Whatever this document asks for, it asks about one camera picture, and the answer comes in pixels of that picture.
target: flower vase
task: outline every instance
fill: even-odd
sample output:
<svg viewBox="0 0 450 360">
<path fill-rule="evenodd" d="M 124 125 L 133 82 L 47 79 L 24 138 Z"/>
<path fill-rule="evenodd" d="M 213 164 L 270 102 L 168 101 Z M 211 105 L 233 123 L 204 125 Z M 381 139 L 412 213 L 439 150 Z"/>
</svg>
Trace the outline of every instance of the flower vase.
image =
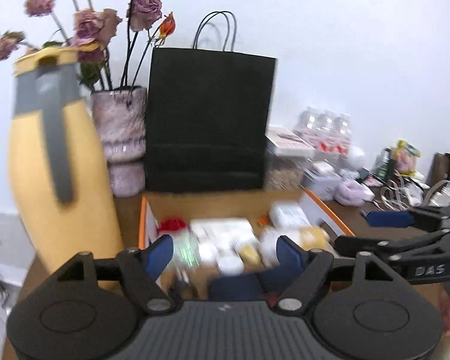
<svg viewBox="0 0 450 360">
<path fill-rule="evenodd" d="M 134 87 L 91 94 L 95 127 L 110 172 L 110 187 L 117 197 L 138 194 L 145 188 L 140 159 L 145 154 L 146 89 Z"/>
</svg>

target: water bottle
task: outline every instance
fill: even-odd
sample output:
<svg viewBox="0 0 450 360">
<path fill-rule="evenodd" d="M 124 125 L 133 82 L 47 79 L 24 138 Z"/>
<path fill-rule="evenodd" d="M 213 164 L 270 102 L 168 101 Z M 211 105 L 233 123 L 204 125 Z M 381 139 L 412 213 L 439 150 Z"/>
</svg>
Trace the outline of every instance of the water bottle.
<svg viewBox="0 0 450 360">
<path fill-rule="evenodd" d="M 352 132 L 350 130 L 350 115 L 340 114 L 335 124 L 335 151 L 341 155 L 348 154 L 348 148 L 352 140 Z"/>
<path fill-rule="evenodd" d="M 302 113 L 298 125 L 293 132 L 303 139 L 306 143 L 317 148 L 320 144 L 320 129 L 319 129 L 319 110 L 314 107 L 307 107 L 307 110 Z"/>
<path fill-rule="evenodd" d="M 325 153 L 335 152 L 336 129 L 335 120 L 337 115 L 335 112 L 326 109 L 319 117 L 319 149 Z"/>
</svg>

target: small white container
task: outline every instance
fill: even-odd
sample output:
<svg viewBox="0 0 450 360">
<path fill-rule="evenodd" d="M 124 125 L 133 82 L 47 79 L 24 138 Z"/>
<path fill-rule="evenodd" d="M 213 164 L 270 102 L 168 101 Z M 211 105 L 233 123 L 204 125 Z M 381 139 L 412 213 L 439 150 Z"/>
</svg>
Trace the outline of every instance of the small white container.
<svg viewBox="0 0 450 360">
<path fill-rule="evenodd" d="M 245 270 L 242 259 L 234 253 L 220 257 L 217 262 L 218 270 L 224 276 L 237 276 Z"/>
<path fill-rule="evenodd" d="M 218 250 L 211 242 L 202 242 L 198 245 L 200 263 L 208 266 L 217 264 Z"/>
</svg>

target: cardboard box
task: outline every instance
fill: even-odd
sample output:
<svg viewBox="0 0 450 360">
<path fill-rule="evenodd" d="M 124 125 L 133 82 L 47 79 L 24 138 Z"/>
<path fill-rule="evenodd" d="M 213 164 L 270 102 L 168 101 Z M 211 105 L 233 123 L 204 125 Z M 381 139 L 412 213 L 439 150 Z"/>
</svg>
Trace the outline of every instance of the cardboard box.
<svg viewBox="0 0 450 360">
<path fill-rule="evenodd" d="M 185 222 L 192 219 L 246 218 L 252 224 L 256 235 L 263 231 L 257 221 L 266 216 L 274 202 L 294 200 L 302 207 L 310 223 L 315 226 L 323 222 L 330 236 L 354 236 L 352 231 L 311 191 L 237 191 L 225 193 L 199 194 L 157 194 L 147 193 L 142 197 L 139 225 L 139 247 L 146 248 L 157 239 L 157 223 L 169 218 L 181 218 Z M 256 271 L 257 267 L 246 265 L 246 272 Z M 197 287 L 199 297 L 206 299 L 207 284 L 219 277 L 215 267 L 199 267 L 189 272 L 190 279 Z M 175 273 L 165 271 L 161 276 L 161 286 L 170 286 Z"/>
</svg>

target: yellow lid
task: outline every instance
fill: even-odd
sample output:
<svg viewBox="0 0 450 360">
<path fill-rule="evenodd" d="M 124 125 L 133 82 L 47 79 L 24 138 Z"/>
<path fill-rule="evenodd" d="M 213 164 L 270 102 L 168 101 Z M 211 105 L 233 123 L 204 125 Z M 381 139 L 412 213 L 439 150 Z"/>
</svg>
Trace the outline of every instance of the yellow lid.
<svg viewBox="0 0 450 360">
<path fill-rule="evenodd" d="M 77 62 L 78 49 L 76 47 L 46 47 L 43 50 L 25 55 L 15 62 L 15 75 L 35 70 L 39 62 L 47 58 L 55 58 L 57 65 L 69 65 Z"/>
</svg>

